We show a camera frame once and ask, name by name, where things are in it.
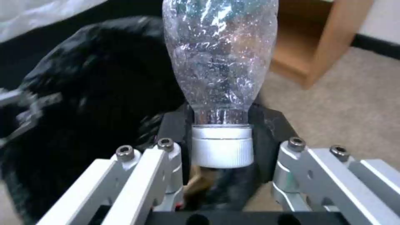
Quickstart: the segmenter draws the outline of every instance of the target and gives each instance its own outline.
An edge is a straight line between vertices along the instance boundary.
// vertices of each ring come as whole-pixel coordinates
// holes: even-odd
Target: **bolt head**
[[[340,162],[346,162],[350,157],[350,153],[341,145],[332,145],[329,151],[336,156]]]
[[[158,140],[157,146],[159,149],[171,152],[174,149],[174,141],[171,138],[161,138]]]
[[[127,162],[135,158],[135,152],[130,145],[122,145],[115,151],[117,159],[121,162]]]
[[[295,152],[301,152],[306,147],[306,142],[299,137],[291,137],[288,141],[288,147]]]

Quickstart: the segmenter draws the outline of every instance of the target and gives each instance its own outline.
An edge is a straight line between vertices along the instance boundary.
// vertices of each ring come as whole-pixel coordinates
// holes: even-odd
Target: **white plastic sheet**
[[[99,5],[106,0],[0,0],[0,43]]]

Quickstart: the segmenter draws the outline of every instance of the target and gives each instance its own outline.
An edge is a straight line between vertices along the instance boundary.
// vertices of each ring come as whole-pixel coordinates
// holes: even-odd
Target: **clear plastic bottle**
[[[196,124],[247,124],[276,39],[278,0],[164,0],[167,48]]]

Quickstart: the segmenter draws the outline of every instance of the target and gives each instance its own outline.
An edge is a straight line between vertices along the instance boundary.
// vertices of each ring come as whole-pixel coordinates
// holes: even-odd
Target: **bottle neck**
[[[240,109],[200,109],[194,110],[194,123],[208,124],[247,124],[247,111]]]

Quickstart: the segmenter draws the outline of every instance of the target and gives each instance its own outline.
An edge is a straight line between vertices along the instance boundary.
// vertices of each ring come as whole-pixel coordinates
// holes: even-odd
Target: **white wall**
[[[400,0],[375,0],[358,33],[400,44]]]

